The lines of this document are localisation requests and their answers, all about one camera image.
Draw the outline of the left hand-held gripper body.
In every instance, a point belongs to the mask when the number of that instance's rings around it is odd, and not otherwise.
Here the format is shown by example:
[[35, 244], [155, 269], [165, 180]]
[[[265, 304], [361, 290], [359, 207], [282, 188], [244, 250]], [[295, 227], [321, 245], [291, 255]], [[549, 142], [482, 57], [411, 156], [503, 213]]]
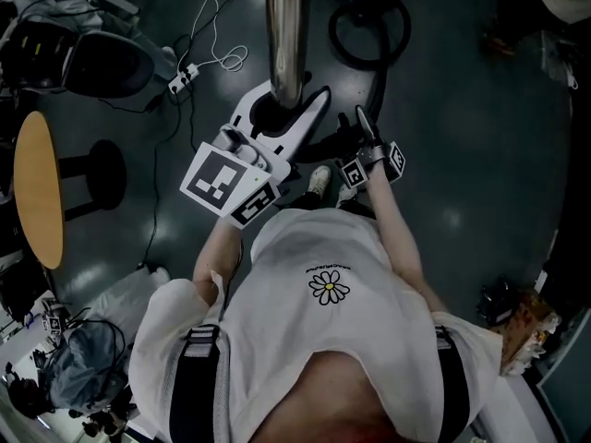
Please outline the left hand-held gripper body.
[[212, 143], [199, 145], [180, 191], [244, 228], [280, 198], [279, 185], [291, 171], [289, 161], [224, 125]]

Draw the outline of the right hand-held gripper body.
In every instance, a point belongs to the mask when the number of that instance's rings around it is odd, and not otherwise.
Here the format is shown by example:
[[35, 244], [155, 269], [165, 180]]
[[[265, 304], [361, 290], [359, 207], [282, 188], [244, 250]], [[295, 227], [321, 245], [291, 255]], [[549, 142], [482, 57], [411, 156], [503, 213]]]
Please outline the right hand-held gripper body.
[[348, 188], [361, 188], [369, 179], [374, 165], [383, 161], [389, 183], [396, 182], [404, 174], [405, 157], [393, 141], [373, 147], [366, 145], [355, 154], [336, 160], [339, 174]]

